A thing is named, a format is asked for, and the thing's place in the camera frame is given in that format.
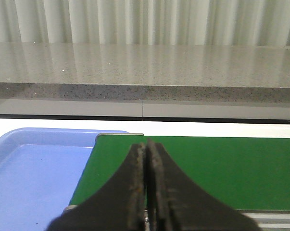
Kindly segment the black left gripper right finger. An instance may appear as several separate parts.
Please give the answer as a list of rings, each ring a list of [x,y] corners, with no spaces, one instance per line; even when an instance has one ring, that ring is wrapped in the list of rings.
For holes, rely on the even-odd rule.
[[[256,222],[189,178],[161,143],[147,141],[147,208],[155,231],[258,231]]]

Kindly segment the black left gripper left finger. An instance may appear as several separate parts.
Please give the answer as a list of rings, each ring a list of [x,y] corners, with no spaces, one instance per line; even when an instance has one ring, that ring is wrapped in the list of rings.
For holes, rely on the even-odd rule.
[[[91,197],[63,212],[49,231],[143,231],[145,147],[133,144],[121,166]]]

